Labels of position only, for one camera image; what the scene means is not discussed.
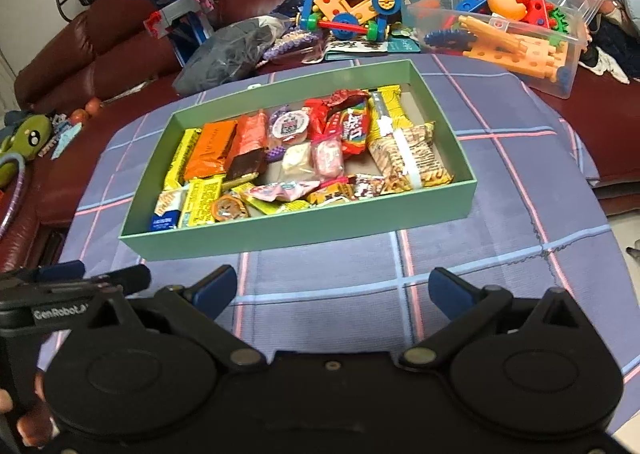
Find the person left hand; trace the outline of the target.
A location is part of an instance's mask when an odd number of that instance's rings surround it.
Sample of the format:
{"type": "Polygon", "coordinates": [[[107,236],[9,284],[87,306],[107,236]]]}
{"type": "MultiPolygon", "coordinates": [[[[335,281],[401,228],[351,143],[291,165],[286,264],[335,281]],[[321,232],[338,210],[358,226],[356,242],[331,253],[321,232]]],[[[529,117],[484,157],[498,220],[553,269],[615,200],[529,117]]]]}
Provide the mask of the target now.
{"type": "Polygon", "coordinates": [[[25,446],[42,448],[53,438],[52,415],[44,400],[43,392],[44,371],[36,368],[35,395],[36,402],[32,404],[24,416],[17,420],[17,431],[20,433],[25,446]]]}

